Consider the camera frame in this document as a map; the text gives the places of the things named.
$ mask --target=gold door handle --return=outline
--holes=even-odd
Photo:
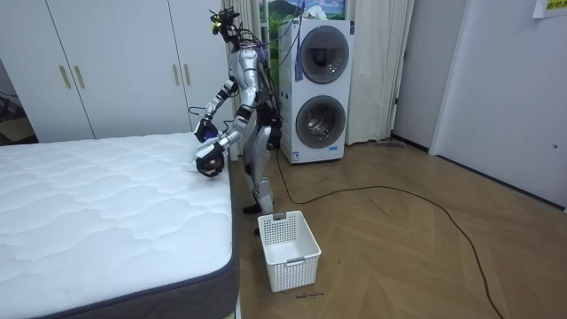
[[[61,71],[61,76],[63,76],[63,82],[68,89],[71,89],[71,82],[69,82],[69,78],[67,77],[67,72],[63,66],[59,66],[59,71]]]
[[[187,65],[184,66],[185,68],[185,80],[187,82],[187,86],[189,86],[190,81],[189,81],[189,68],[187,67]]]
[[[74,67],[74,72],[77,74],[77,80],[79,80],[79,85],[81,89],[85,89],[85,83],[82,81],[81,71],[79,70],[78,66]]]
[[[177,73],[177,66],[174,65],[175,85],[179,86],[179,74]]]

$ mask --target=quilted mattress top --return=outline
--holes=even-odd
[[[192,134],[0,147],[0,317],[203,276],[232,254],[229,174]]]

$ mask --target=dryer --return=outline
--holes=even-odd
[[[303,19],[295,42],[299,19],[288,23],[287,33],[288,24],[279,30],[281,149],[291,164],[340,159],[345,152],[354,23]],[[296,82],[298,53],[303,79]]]

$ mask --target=herringbone parquet floor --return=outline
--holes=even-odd
[[[388,185],[437,202],[475,243],[506,318],[567,318],[567,216],[560,210],[413,148],[359,144],[339,161],[292,167],[280,154],[280,162],[296,201]],[[241,161],[231,174],[239,211],[252,203]],[[274,153],[268,177],[276,211],[301,210],[322,256],[314,285],[271,292],[252,233],[257,216],[239,214],[245,319],[497,318],[469,244],[438,208],[389,190],[343,192],[295,205]]]

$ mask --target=humanoid robot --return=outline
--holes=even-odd
[[[275,140],[272,134],[273,130],[281,128],[279,104],[271,85],[264,44],[252,32],[243,29],[242,25],[234,25],[234,18],[238,15],[233,8],[229,8],[219,13],[213,12],[211,17],[214,23],[213,34],[220,33],[225,43],[231,43],[232,52],[229,79],[206,105],[205,115],[195,128],[195,136],[203,143],[196,153],[196,165],[199,173],[208,177],[217,176],[224,169],[223,153],[231,145],[245,138],[245,174],[256,199],[256,204],[245,208],[245,213],[272,214],[274,197],[264,171],[269,160],[269,150],[274,143],[279,144],[278,136],[276,135]],[[214,114],[227,98],[238,92],[240,106],[232,127],[219,133],[212,123]]]

